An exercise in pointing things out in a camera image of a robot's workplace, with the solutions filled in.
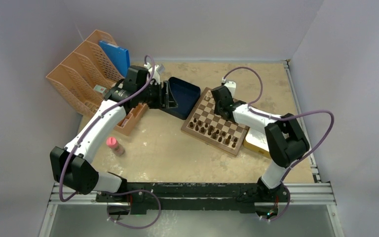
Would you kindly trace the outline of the dark blue tray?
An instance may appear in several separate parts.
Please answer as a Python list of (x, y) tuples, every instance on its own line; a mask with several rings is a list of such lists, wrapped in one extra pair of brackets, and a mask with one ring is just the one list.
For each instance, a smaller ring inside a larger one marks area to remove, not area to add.
[(170, 89), (178, 107), (162, 111), (186, 120), (201, 95), (200, 87), (176, 77), (169, 78)]

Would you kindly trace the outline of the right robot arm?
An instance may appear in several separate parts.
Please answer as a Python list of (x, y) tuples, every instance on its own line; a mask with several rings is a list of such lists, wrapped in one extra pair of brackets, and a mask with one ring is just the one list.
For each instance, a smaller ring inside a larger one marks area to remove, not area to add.
[(258, 179), (257, 194), (264, 201), (271, 200), (282, 185), (289, 166), (300, 160), (310, 148), (298, 121), (293, 114), (274, 116), (251, 108), (243, 101), (234, 101), (224, 85), (212, 89), (211, 93), (215, 114), (265, 135), (272, 162)]

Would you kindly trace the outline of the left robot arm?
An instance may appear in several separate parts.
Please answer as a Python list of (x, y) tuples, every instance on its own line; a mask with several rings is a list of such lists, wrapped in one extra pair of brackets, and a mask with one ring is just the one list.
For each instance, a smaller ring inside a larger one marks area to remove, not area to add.
[(163, 71), (163, 65), (150, 63), (128, 68), (126, 78), (105, 94), (98, 111), (83, 130), (63, 148), (54, 147), (50, 152), (55, 181), (80, 194), (100, 191), (107, 192), (116, 202), (126, 199), (126, 179), (98, 172), (91, 163), (114, 127), (139, 104), (146, 104), (151, 109), (177, 106), (169, 81), (160, 80)]

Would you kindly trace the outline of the light pieces on board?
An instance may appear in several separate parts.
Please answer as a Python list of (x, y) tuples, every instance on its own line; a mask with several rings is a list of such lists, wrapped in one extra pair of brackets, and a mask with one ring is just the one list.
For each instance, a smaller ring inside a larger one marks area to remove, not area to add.
[(204, 100), (207, 102), (211, 102), (214, 100), (214, 98), (212, 97), (211, 91), (207, 91), (207, 93), (205, 94)]

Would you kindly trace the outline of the wooden chess board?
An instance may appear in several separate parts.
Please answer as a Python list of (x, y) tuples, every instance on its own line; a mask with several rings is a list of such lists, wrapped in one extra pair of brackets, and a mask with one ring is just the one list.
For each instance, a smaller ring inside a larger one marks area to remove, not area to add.
[(223, 119), (214, 113), (215, 101), (210, 88), (205, 88), (181, 131), (208, 145), (237, 156), (249, 127)]

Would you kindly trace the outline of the row of dark chess pieces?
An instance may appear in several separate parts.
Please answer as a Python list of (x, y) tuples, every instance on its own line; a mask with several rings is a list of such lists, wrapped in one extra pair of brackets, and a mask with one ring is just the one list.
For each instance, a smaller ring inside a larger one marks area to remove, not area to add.
[(238, 142), (243, 141), (246, 129), (221, 118), (193, 117), (184, 126), (184, 131), (207, 144), (235, 150)]

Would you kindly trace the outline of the metal tin box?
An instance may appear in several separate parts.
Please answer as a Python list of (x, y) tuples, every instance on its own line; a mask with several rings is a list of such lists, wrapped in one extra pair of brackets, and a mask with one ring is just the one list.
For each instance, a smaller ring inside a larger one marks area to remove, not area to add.
[(271, 159), (266, 136), (261, 132), (249, 128), (244, 138), (243, 146), (255, 153)]

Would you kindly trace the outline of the blue folder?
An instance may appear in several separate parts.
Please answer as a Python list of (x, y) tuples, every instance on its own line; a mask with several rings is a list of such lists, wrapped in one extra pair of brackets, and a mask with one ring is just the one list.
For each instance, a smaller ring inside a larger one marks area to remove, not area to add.
[(98, 44), (119, 73), (126, 77), (130, 67), (129, 50), (103, 40), (100, 40)]

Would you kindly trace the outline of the small grey box in organizer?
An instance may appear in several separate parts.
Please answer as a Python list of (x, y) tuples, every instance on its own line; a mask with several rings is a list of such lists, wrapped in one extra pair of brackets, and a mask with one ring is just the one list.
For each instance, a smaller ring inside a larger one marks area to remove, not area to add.
[(107, 88), (103, 87), (101, 85), (95, 85), (94, 88), (93, 88), (93, 90), (96, 91), (96, 92), (101, 93), (102, 95), (105, 95), (108, 92)]

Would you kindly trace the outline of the pink capped bottle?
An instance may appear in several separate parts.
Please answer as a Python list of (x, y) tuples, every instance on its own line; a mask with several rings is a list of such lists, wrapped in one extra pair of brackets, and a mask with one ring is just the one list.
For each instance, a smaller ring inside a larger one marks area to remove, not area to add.
[(121, 156), (125, 152), (124, 147), (118, 142), (115, 137), (108, 137), (106, 144), (116, 156)]

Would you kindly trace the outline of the orange plastic file organizer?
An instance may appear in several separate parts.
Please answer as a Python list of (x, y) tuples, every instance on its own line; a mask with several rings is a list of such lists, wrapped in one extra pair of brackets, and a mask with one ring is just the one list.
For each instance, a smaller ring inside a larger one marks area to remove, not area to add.
[(116, 45), (110, 34), (95, 30), (46, 76), (79, 114), (90, 118), (103, 101), (103, 95), (94, 91), (94, 86), (110, 89), (124, 78), (99, 46), (100, 40)]

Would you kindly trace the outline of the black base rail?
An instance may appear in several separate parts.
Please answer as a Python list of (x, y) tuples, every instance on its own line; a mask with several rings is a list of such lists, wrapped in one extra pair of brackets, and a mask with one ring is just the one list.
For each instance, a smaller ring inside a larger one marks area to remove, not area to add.
[(289, 191), (279, 185), (267, 189), (259, 183), (144, 183), (129, 182), (127, 195), (100, 192), (97, 202), (131, 206), (131, 214), (149, 210), (239, 211), (267, 215), (277, 213), (278, 205), (286, 203)]

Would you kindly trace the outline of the aluminium frame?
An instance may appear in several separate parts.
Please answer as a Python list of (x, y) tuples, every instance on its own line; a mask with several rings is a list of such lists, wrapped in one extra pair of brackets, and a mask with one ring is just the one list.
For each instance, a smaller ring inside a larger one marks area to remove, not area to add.
[[(336, 237), (343, 237), (344, 233), (338, 218), (337, 204), (331, 184), (329, 183), (306, 183), (287, 184), (290, 191), (290, 206), (294, 205), (323, 205), (329, 213), (330, 226)], [(60, 205), (109, 205), (107, 201), (97, 201), (99, 192), (91, 192), (88, 195), (76, 195), (68, 202), (59, 200), (59, 184), (54, 183), (48, 201), (44, 221), (39, 232), (40, 237), (50, 236), (53, 222), (55, 220), (57, 208)]]

